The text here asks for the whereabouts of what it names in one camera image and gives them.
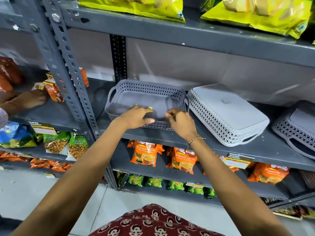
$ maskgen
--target wall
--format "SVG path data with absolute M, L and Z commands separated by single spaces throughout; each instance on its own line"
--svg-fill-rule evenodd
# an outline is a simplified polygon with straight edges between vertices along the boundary
M 89 77 L 114 81 L 109 35 L 68 30 L 75 58 Z M 47 66 L 29 34 L 3 30 L 0 55 L 18 64 Z M 127 38 L 128 78 L 192 87 L 223 83 L 243 98 L 289 106 L 315 102 L 315 69 Z

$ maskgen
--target tile grout line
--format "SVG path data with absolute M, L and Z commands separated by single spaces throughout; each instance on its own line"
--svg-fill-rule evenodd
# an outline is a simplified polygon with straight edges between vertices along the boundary
M 102 202 L 103 202 L 103 199 L 104 199 L 105 193 L 106 193 L 106 191 L 107 191 L 107 188 L 108 188 L 108 186 L 107 186 L 107 187 L 106 187 L 106 189 L 105 189 L 105 192 L 104 192 L 103 198 L 102 198 L 102 200 L 101 200 L 101 202 L 100 202 L 100 206 L 102 205 Z M 95 223 L 96 217 L 97 217 L 97 215 L 98 215 L 98 212 L 100 211 L 100 206 L 99 206 L 99 208 L 98 208 L 98 210 L 97 210 L 97 213 L 96 213 L 96 216 L 95 216 L 95 218 L 94 218 L 94 221 L 93 221 L 92 227 L 91 227 L 91 229 L 90 229 L 90 233 L 91 233 L 91 231 L 92 231 L 92 229 L 93 229 L 93 226 L 94 226 L 94 223 Z

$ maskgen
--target hand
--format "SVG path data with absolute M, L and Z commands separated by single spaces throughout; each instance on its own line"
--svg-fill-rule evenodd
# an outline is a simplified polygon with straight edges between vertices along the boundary
M 195 137 L 199 137 L 195 122 L 188 112 L 172 108 L 165 114 L 165 116 L 168 118 L 174 131 L 187 142 Z
M 138 127 L 142 127 L 145 124 L 155 122 L 155 120 L 152 118 L 143 119 L 144 115 L 146 115 L 147 113 L 153 113 L 153 111 L 149 108 L 141 108 L 138 105 L 135 105 L 123 114 L 121 114 L 114 121 L 119 121 L 120 124 L 125 126 L 126 130 L 135 129 Z
M 23 92 L 9 102 L 14 103 L 21 108 L 33 108 L 43 105 L 46 101 L 45 91 L 35 89 L 29 92 Z
M 16 96 L 20 95 L 21 92 L 8 92 L 8 93 L 2 93 L 1 97 L 0 97 L 0 104 L 1 103 L 5 103 L 6 101 L 9 101 L 11 99 L 14 99 Z

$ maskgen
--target gray plastic basket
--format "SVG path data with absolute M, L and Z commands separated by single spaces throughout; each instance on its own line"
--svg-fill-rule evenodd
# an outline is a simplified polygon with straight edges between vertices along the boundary
M 116 93 L 110 101 L 114 90 Z M 153 113 L 146 114 L 146 118 L 153 118 L 155 122 L 143 127 L 169 131 L 173 129 L 165 113 L 171 108 L 179 108 L 182 111 L 189 109 L 186 91 L 180 87 L 124 79 L 109 91 L 105 111 L 112 121 L 135 104 L 144 108 L 151 107 L 153 110 Z
M 272 129 L 290 147 L 303 156 L 315 159 L 315 104 L 300 100 L 285 110 Z

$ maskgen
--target bolt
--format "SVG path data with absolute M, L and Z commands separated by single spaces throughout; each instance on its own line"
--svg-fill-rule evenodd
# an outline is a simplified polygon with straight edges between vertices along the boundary
M 32 31 L 34 31 L 34 32 L 38 32 L 39 31 L 39 27 L 37 25 L 35 25 L 35 24 L 30 24 L 30 27 L 31 27 Z
M 59 16 L 57 13 L 53 13 L 53 14 L 51 15 L 51 17 L 53 18 L 53 21 L 54 21 L 55 23 L 60 23 L 60 22 L 61 22 L 60 16 Z

